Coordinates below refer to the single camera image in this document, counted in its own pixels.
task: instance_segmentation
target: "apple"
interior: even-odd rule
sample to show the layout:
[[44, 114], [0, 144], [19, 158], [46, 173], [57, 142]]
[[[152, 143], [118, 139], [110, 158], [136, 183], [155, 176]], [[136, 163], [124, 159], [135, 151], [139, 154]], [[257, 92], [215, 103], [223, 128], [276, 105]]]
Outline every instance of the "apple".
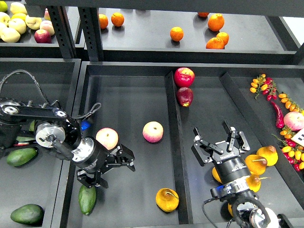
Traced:
[[0, 33], [3, 29], [7, 28], [6, 24], [0, 22]]
[[55, 34], [52, 22], [49, 20], [44, 20], [43, 22], [41, 22], [40, 29], [48, 31], [51, 36]]
[[8, 25], [10, 16], [7, 13], [0, 12], [0, 22]]
[[142, 135], [150, 143], [158, 142], [162, 139], [163, 127], [159, 122], [148, 122], [142, 130]]
[[39, 44], [51, 44], [52, 38], [48, 31], [44, 29], [38, 29], [34, 34], [34, 39]]
[[6, 43], [16, 43], [20, 39], [20, 34], [14, 28], [2, 29], [0, 36]]
[[298, 112], [289, 112], [284, 116], [284, 125], [292, 131], [298, 131], [304, 128], [304, 116]]
[[27, 9], [25, 8], [25, 6], [20, 3], [20, 2], [13, 2], [10, 5], [10, 11], [12, 14], [16, 14], [16, 13], [24, 13], [24, 14], [28, 14]]
[[26, 25], [33, 30], [38, 30], [40, 28], [40, 24], [42, 22], [41, 18], [35, 18], [35, 17], [30, 17], [27, 15], [25, 17], [25, 23]]
[[118, 134], [114, 129], [105, 127], [97, 132], [96, 140], [99, 141], [105, 148], [111, 150], [115, 148], [118, 143]]
[[183, 107], [189, 107], [193, 101], [193, 91], [188, 87], [181, 87], [176, 93], [177, 101]]
[[46, 11], [44, 12], [44, 19], [45, 20], [51, 20], [51, 17], [49, 16], [49, 13], [48, 13], [48, 9], [46, 8]]
[[5, 12], [8, 10], [8, 5], [5, 1], [0, 1], [0, 12]]
[[189, 87], [194, 78], [194, 72], [187, 67], [178, 68], [174, 74], [174, 82], [178, 87]]
[[9, 28], [13, 28], [17, 30], [17, 32], [20, 33], [20, 35], [22, 35], [23, 33], [26, 32], [27, 25], [22, 19], [15, 18], [9, 21]]

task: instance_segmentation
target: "shelf compartment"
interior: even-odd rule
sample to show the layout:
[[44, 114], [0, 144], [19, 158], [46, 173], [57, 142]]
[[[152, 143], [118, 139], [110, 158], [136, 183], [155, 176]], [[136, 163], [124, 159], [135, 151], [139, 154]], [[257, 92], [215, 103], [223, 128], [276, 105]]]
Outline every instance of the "shelf compartment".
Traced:
[[[0, 77], [24, 69], [38, 81], [50, 101], [60, 100], [63, 108], [72, 112], [80, 60], [0, 58]], [[3, 85], [1, 96], [27, 104], [43, 104], [33, 80], [26, 74], [13, 75]], [[0, 160], [1, 167], [1, 210], [2, 227], [25, 228], [10, 219], [15, 209], [30, 203], [38, 204], [45, 210], [42, 227], [51, 227], [62, 161], [39, 152], [31, 162], [21, 167], [11, 167], [6, 157]]]

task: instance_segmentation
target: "red apple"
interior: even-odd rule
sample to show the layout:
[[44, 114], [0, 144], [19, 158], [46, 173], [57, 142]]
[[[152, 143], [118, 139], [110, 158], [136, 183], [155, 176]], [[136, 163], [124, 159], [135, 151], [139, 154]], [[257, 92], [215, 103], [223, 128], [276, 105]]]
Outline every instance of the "red apple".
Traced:
[[174, 82], [178, 87], [189, 87], [194, 78], [194, 72], [186, 67], [178, 68], [174, 74]]
[[143, 137], [150, 143], [158, 142], [162, 139], [163, 127], [159, 122], [148, 122], [142, 130]]
[[193, 91], [188, 87], [179, 88], [176, 97], [181, 106], [189, 107], [193, 101]]
[[35, 32], [34, 39], [39, 44], [51, 44], [52, 38], [48, 31], [44, 29], [38, 29]]
[[289, 112], [284, 116], [284, 125], [292, 131], [301, 130], [304, 128], [304, 116], [298, 112]]
[[105, 127], [97, 132], [96, 140], [99, 141], [105, 148], [111, 150], [118, 143], [118, 134], [114, 129]]

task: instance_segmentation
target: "cable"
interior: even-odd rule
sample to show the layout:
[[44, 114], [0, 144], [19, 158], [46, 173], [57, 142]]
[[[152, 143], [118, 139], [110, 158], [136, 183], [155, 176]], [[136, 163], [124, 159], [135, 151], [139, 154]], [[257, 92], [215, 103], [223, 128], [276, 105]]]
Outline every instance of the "cable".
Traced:
[[12, 76], [13, 74], [16, 74], [16, 73], [25, 73], [25, 74], [29, 75], [29, 76], [34, 80], [34, 83], [35, 83], [35, 85], [37, 86], [38, 91], [39, 91], [40, 95], [42, 96], [42, 98], [44, 99], [44, 101], [45, 101], [47, 104], [50, 104], [50, 102], [49, 102], [48, 99], [47, 99], [47, 96], [42, 92], [41, 87], [40, 87], [39, 83], [36, 81], [35, 77], [34, 77], [30, 72], [28, 72], [28, 71], [26, 71], [26, 70], [15, 70], [15, 71], [13, 71], [13, 72], [10, 72], [8, 75], [6, 75], [6, 76], [1, 80], [1, 82], [0, 82], [0, 93], [1, 93], [1, 89], [2, 89], [2, 87], [3, 87], [3, 85], [4, 85], [4, 83], [8, 80], [8, 78], [9, 78], [10, 76]]
[[201, 205], [201, 208], [202, 208], [202, 210], [203, 210], [203, 212], [204, 212], [204, 215], [205, 215], [206, 218], [209, 220], [209, 222], [210, 222], [215, 228], [218, 228], [218, 226], [215, 225], [215, 223], [214, 223], [213, 221], [211, 221], [211, 219], [208, 217], [208, 215], [207, 215], [207, 213], [206, 213], [206, 211], [205, 211], [205, 208], [204, 208], [205, 204], [210, 203], [210, 202], [212, 202], [212, 201], [214, 201], [214, 200], [216, 200], [216, 199], [217, 199], [217, 198], [213, 197], [213, 198], [211, 198], [211, 199], [208, 199], [208, 200], [204, 201], [203, 204]]

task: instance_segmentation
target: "fruit stem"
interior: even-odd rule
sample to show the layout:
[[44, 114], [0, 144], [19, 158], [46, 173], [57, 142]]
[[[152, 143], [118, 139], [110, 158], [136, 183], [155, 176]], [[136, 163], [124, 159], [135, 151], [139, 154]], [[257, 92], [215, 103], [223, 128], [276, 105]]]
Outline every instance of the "fruit stem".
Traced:
[[178, 198], [177, 196], [175, 196], [174, 194], [172, 194], [171, 192], [168, 192], [168, 191], [167, 191], [166, 194], [170, 194], [170, 195], [174, 196], [176, 199], [179, 200], [179, 198]]

